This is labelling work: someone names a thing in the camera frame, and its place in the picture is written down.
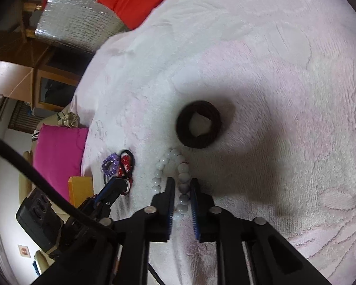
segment hair tie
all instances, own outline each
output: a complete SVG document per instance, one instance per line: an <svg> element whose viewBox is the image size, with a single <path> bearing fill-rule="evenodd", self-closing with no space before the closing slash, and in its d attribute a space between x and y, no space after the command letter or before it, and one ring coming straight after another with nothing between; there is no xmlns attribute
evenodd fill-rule
<svg viewBox="0 0 356 285"><path fill-rule="evenodd" d="M197 112L211 121L210 131L206 134L195 137L191 134L189 123ZM177 118L175 131L178 139L186 147L203 149L212 144L219 135L222 126L220 113L214 105L206 101L195 101L184 107Z"/></svg>

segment silver insulation sheet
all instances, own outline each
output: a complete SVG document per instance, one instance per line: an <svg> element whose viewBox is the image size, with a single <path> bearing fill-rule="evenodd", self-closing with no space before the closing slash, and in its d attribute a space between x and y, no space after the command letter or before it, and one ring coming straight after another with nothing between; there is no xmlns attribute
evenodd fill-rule
<svg viewBox="0 0 356 285"><path fill-rule="evenodd" d="M97 0L48 0L36 28L36 38L95 52L124 23Z"/></svg>

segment wooden furniture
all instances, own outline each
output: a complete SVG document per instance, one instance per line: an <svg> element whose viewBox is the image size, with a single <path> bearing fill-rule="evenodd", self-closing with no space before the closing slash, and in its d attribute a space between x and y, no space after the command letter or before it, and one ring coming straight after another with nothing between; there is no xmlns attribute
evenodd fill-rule
<svg viewBox="0 0 356 285"><path fill-rule="evenodd" d="M57 54L49 50L34 70L31 107L61 111L72 100L81 76L53 66Z"/></svg>
<svg viewBox="0 0 356 285"><path fill-rule="evenodd" d="M33 69L49 45L30 40L21 33L0 31L0 95L31 103Z"/></svg>
<svg viewBox="0 0 356 285"><path fill-rule="evenodd" d="M61 111L93 55L56 48L21 33L0 31L0 95L31 108Z"/></svg>
<svg viewBox="0 0 356 285"><path fill-rule="evenodd" d="M34 39L34 34L36 31L35 27L30 26L29 20L32 16L32 13L36 10L42 10L42 3L39 1L28 1L28 0L21 0L20 4L20 30L22 39L24 42L28 41L28 38Z"/></svg>

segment magenta pillow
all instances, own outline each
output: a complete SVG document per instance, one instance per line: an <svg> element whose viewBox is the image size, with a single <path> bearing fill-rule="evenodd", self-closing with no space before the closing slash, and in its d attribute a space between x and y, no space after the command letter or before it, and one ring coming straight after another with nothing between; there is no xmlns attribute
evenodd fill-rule
<svg viewBox="0 0 356 285"><path fill-rule="evenodd" d="M40 129L33 166L50 185L69 201L69 178L80 177L87 128L43 125Z"/></svg>

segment white bed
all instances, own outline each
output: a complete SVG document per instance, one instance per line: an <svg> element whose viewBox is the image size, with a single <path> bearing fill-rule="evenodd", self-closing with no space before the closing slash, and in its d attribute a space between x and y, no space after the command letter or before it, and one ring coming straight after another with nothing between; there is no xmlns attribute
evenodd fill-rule
<svg viewBox="0 0 356 285"><path fill-rule="evenodd" d="M225 126L202 150L174 130L194 100L213 103ZM267 219L332 284L356 278L356 13L346 0L165 0L102 46L76 102L95 192L106 156L135 154L114 219L150 203L155 164L177 147L217 205ZM167 174L177 177L173 165ZM151 264L166 284L216 284L214 245L195 241L190 211L177 222L151 246Z"/></svg>

